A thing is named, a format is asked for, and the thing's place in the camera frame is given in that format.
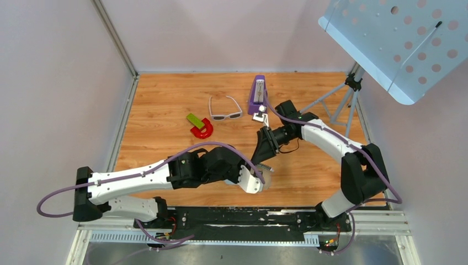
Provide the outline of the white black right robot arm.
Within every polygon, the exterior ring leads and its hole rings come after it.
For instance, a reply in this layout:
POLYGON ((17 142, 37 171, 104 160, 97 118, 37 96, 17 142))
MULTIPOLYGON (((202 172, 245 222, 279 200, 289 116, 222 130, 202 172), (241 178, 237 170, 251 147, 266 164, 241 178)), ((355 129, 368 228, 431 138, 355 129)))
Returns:
POLYGON ((276 156, 280 147, 294 139, 314 144, 341 166, 340 188, 316 205, 315 223, 330 230, 349 209, 387 189, 389 178, 381 151, 375 144, 362 145, 331 129, 318 116, 299 112, 292 101, 275 107, 282 126, 264 126, 257 132, 257 145, 251 161, 260 164, 276 156))

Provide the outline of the white frame sunglasses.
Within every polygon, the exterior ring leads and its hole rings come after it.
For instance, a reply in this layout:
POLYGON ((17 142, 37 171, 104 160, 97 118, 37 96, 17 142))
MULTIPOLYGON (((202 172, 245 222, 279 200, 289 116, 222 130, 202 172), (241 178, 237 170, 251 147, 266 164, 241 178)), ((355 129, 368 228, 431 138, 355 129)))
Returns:
POLYGON ((224 99, 210 97, 208 101, 210 118, 213 121, 239 119, 243 116, 243 110, 238 102, 231 96, 224 99))

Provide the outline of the flag pattern glasses case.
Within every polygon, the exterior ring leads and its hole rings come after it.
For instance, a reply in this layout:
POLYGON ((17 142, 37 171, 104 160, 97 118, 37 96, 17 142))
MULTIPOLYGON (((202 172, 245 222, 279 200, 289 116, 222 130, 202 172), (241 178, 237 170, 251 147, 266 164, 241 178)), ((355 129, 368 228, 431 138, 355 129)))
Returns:
POLYGON ((257 169, 261 172, 263 179, 265 181, 265 183, 263 184, 263 188, 262 188, 262 191, 265 191, 269 189, 269 187, 272 184, 272 174, 274 170, 270 166, 267 166, 264 164, 258 164, 257 169))

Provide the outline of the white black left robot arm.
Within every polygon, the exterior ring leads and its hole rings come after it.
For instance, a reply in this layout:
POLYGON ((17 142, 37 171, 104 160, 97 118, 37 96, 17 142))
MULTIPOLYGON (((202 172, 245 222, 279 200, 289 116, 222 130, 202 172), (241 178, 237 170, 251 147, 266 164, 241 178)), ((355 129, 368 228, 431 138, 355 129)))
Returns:
POLYGON ((219 146, 208 151, 200 148, 180 156, 139 168, 118 172, 94 172, 88 166, 77 170, 72 218, 77 222, 94 221, 105 215, 149 221, 154 227, 168 224, 165 200, 142 200, 132 194, 150 190, 197 188, 202 184, 229 180, 238 183, 247 168, 238 152, 219 146))

